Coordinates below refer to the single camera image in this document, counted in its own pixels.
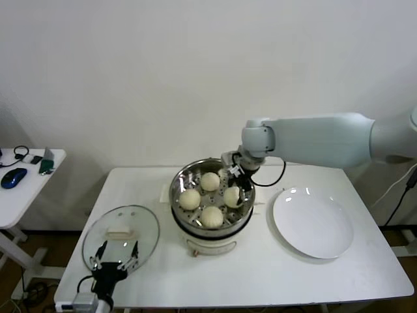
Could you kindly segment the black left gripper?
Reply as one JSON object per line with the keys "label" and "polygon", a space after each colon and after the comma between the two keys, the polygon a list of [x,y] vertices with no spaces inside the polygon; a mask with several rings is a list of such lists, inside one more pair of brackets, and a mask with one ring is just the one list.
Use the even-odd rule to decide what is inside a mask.
{"label": "black left gripper", "polygon": [[94,278],[93,293],[97,294],[100,300],[112,302],[116,284],[127,278],[127,271],[135,271],[139,267],[139,250],[138,241],[136,241],[130,257],[123,263],[102,263],[107,244],[108,241],[104,241],[98,247],[95,255],[89,258],[89,263]]}

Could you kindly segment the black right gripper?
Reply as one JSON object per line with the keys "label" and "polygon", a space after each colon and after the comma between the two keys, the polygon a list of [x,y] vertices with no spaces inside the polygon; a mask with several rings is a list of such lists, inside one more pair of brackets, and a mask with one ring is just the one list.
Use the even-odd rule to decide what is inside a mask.
{"label": "black right gripper", "polygon": [[238,187],[238,200],[237,205],[241,206],[244,203],[253,203],[255,200],[255,194],[252,183],[252,175],[255,170],[250,170],[242,167],[241,164],[230,166],[227,168],[229,177],[235,179]]}

